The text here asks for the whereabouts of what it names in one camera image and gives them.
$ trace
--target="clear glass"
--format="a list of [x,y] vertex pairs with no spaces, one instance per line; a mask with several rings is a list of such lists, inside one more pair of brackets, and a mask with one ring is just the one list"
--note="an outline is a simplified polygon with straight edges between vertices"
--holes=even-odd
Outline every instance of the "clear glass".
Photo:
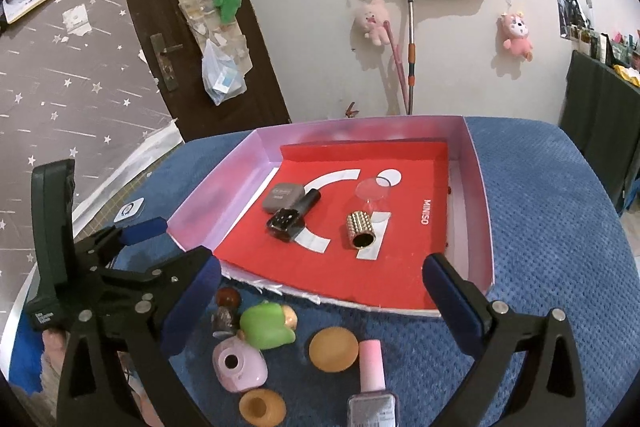
[[361,181],[355,190],[355,195],[359,200],[359,210],[369,214],[372,223],[384,221],[385,217],[375,212],[389,212],[388,195],[391,189],[391,182],[382,176],[367,178]]

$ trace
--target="white circle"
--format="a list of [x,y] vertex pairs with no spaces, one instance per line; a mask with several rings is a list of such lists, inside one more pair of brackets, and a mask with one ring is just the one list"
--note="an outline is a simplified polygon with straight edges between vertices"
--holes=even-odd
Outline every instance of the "white circle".
[[380,174],[378,174],[378,177],[387,179],[393,187],[394,185],[398,185],[400,183],[402,174],[400,174],[400,171],[397,171],[395,169],[387,169],[386,171],[380,172]]

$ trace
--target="door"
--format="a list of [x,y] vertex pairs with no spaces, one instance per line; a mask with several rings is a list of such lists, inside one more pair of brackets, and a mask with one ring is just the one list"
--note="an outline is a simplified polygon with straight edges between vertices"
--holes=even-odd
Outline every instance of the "door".
[[[242,0],[236,14],[253,68],[245,75],[244,94],[214,105],[202,83],[202,53],[180,12],[177,0],[127,0],[133,25],[138,34],[149,68],[160,80],[159,89],[185,141],[255,129],[268,125],[290,123],[280,86],[271,66],[269,54],[258,27],[250,0]],[[167,54],[174,68],[177,87],[169,91],[162,74],[150,36],[161,33],[169,46],[182,48]]]

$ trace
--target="plastic bag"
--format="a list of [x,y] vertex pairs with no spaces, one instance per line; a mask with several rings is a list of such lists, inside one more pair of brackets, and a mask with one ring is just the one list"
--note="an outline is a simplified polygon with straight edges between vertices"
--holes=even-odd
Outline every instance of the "plastic bag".
[[202,54],[202,79],[204,89],[216,105],[246,91],[244,75],[234,60],[209,39]]

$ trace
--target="screw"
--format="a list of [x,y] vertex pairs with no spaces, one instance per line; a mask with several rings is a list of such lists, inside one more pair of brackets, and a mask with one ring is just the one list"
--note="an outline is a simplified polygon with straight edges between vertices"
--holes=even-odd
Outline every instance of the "screw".
[[509,305],[506,302],[502,302],[502,301],[492,302],[491,308],[493,308],[494,311],[496,313],[499,313],[500,315],[504,315],[506,312],[509,311]]
[[151,303],[149,301],[138,301],[135,305],[136,313],[146,313],[151,309]]
[[551,316],[555,318],[556,321],[564,321],[566,318],[566,313],[564,313],[560,308],[553,308],[551,310]]
[[91,310],[82,310],[78,314],[78,320],[80,320],[80,322],[87,322],[93,316],[94,314],[91,312]]

